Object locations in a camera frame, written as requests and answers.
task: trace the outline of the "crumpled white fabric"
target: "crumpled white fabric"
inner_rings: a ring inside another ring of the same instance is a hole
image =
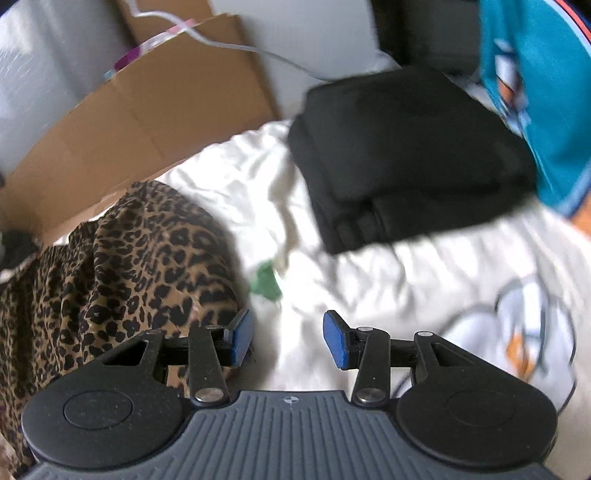
[[[237,135],[160,177],[228,230],[239,288],[256,315],[254,355],[236,387],[350,392],[355,372],[339,371],[324,344],[326,310],[336,310],[353,327],[369,325],[411,339],[418,330],[443,333],[450,319],[475,306],[494,311],[503,288],[537,278],[569,313],[577,342],[572,366],[577,388],[560,416],[547,465],[565,480],[586,479],[591,474],[589,241],[533,200],[486,225],[333,257],[323,251],[306,184],[290,159],[288,128],[288,122],[272,122]],[[247,279],[268,259],[274,260],[283,292],[277,303],[247,296]],[[392,386],[405,374],[393,369]]]

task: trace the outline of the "cardboard box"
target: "cardboard box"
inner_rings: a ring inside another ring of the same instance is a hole
[[[238,17],[198,27],[243,43]],[[117,73],[31,149],[0,190],[0,229],[44,245],[203,147],[277,118],[257,58],[179,35]]]
[[[125,0],[117,0],[117,3],[138,45],[172,27],[163,18],[134,18],[129,13]],[[207,20],[213,15],[212,9],[204,0],[137,0],[137,4],[142,12],[166,10],[183,20],[192,18],[196,22]]]

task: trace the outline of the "metal screw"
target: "metal screw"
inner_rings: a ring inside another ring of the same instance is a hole
[[[213,403],[220,401],[224,397],[224,392],[221,388],[202,388],[195,393],[195,400],[201,403]]]
[[[361,403],[372,404],[382,401],[386,398],[386,394],[379,388],[369,387],[362,388],[357,392],[357,398]]]

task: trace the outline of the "ribbed plastic surface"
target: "ribbed plastic surface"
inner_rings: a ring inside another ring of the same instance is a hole
[[[172,447],[141,465],[80,473],[45,464],[27,479],[556,480],[540,465],[505,473],[441,465],[407,445],[385,413],[352,407],[341,392],[243,392],[195,414]]]

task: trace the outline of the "leopard print clothing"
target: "leopard print clothing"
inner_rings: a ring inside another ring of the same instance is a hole
[[[0,295],[0,433],[15,476],[34,463],[20,428],[27,400],[139,332],[187,336],[238,311],[219,224],[174,189],[134,184],[102,218],[81,224]],[[186,368],[168,384],[186,390]]]

